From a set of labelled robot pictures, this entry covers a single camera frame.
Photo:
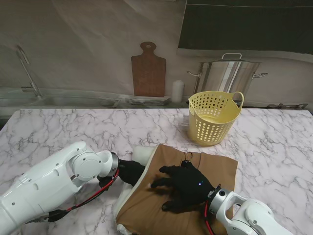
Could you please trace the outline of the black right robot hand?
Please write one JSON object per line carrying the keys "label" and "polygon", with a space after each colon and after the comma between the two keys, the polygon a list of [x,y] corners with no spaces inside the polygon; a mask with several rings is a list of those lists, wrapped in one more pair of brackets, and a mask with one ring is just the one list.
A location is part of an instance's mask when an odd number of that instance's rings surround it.
{"label": "black right robot hand", "polygon": [[181,213],[204,203],[215,191],[209,180],[190,161],[182,161],[180,166],[163,166],[159,172],[169,175],[151,183],[151,188],[168,187],[176,196],[165,202],[161,209],[166,212]]}

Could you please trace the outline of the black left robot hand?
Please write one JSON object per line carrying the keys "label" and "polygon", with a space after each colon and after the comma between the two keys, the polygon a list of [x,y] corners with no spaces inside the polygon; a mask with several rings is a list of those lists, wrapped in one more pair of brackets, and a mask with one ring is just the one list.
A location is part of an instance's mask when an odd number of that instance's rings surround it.
{"label": "black left robot hand", "polygon": [[144,172],[145,166],[136,161],[119,160],[119,178],[131,186],[135,186]]}

